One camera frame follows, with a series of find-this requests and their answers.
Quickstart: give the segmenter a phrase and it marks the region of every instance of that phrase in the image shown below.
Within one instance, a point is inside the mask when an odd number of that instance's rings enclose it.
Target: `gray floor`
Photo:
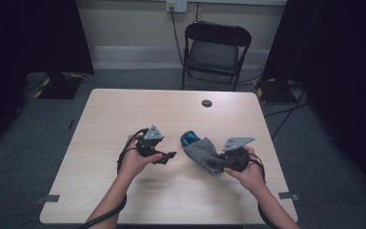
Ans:
[[[259,70],[244,70],[240,80],[250,79],[259,73]],[[36,99],[33,95],[37,89],[30,91],[21,114],[1,135],[0,228],[77,228],[77,225],[42,224],[39,215],[43,206],[36,204],[35,200],[50,191],[75,126],[93,89],[180,89],[179,69],[97,68],[95,74],[96,76],[85,77],[74,100]],[[41,73],[29,75],[29,87],[37,84],[43,77]],[[196,90],[231,89],[230,85],[194,80],[189,80],[188,85],[195,85]],[[301,90],[299,87],[293,88],[297,96]],[[254,87],[244,85],[238,91],[254,92]],[[303,96],[302,101],[307,101],[307,97]],[[265,115],[292,108],[292,105],[287,104],[261,103],[261,106]],[[286,113],[266,117],[272,134],[285,115]],[[301,227],[366,228],[366,179],[330,140],[325,123],[316,114],[313,106],[303,106],[291,114],[275,136],[274,146],[290,191],[300,196],[300,200],[295,201],[295,209]],[[218,228],[239,229],[243,226]],[[246,228],[268,227],[247,225]]]

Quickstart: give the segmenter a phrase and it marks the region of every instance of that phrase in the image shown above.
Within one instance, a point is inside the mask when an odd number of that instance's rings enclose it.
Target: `black stand base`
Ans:
[[[296,103],[293,92],[287,84],[280,85],[273,80],[259,80],[254,83],[258,98],[269,103]]]
[[[36,94],[38,98],[73,99],[81,84],[82,77],[63,75],[62,73],[48,73],[50,81],[41,87]]]

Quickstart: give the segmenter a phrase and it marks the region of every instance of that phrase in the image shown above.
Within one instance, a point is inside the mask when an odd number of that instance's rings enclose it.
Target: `gray sock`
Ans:
[[[211,175],[218,176],[224,171],[214,168],[207,161],[215,161],[223,163],[223,160],[218,158],[218,153],[215,150],[213,143],[206,137],[196,141],[184,148],[186,155],[205,168]]]

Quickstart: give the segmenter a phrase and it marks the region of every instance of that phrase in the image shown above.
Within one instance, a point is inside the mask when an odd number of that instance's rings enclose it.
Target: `light wood table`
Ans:
[[[209,99],[210,108],[202,106]],[[255,137],[249,145],[263,160],[267,185],[290,216],[297,215],[255,94],[97,89],[77,125],[40,216],[43,223],[82,223],[116,177],[116,161],[128,135],[155,124],[164,135],[156,146],[177,151],[166,165],[150,164],[133,181],[119,223],[259,224],[257,201],[227,174],[211,176],[189,159],[180,137],[194,131],[216,150],[228,137]]]

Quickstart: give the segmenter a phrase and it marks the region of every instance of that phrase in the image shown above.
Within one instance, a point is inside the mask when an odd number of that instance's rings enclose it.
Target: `forearm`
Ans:
[[[264,184],[254,193],[264,215],[279,228],[299,228]]]
[[[132,179],[133,177],[117,176],[109,191],[102,198],[87,221],[100,217],[119,206],[127,194],[127,190],[132,183]],[[91,228],[114,228],[117,224],[118,216],[119,214],[117,213],[116,215],[95,224]]]

